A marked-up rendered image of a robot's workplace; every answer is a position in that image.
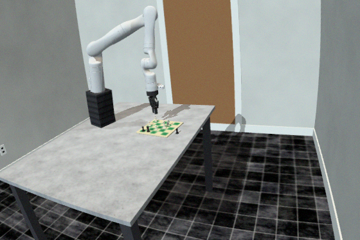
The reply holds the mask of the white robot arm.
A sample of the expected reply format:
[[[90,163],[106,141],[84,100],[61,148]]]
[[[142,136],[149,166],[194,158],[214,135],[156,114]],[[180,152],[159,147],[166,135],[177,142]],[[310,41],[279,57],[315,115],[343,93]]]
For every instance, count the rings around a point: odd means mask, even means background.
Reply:
[[[145,27],[143,52],[150,57],[144,58],[140,62],[141,69],[145,76],[146,91],[157,91],[158,89],[165,88],[164,85],[157,83],[156,74],[149,70],[155,69],[158,64],[155,54],[154,33],[157,18],[158,11],[156,8],[147,6],[143,10],[143,14],[139,17],[119,24],[101,39],[88,44],[86,52],[89,56],[89,84],[91,92],[101,93],[105,91],[102,52],[142,27]]]

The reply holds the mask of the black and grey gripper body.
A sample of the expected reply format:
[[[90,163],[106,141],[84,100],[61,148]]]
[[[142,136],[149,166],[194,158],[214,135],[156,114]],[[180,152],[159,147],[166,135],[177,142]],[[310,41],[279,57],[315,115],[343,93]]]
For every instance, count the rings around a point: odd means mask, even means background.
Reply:
[[[147,96],[149,96],[150,98],[152,98],[153,104],[154,104],[156,95],[158,95],[158,90],[157,90],[157,91],[147,91]],[[157,98],[156,98],[156,99],[157,99]]]

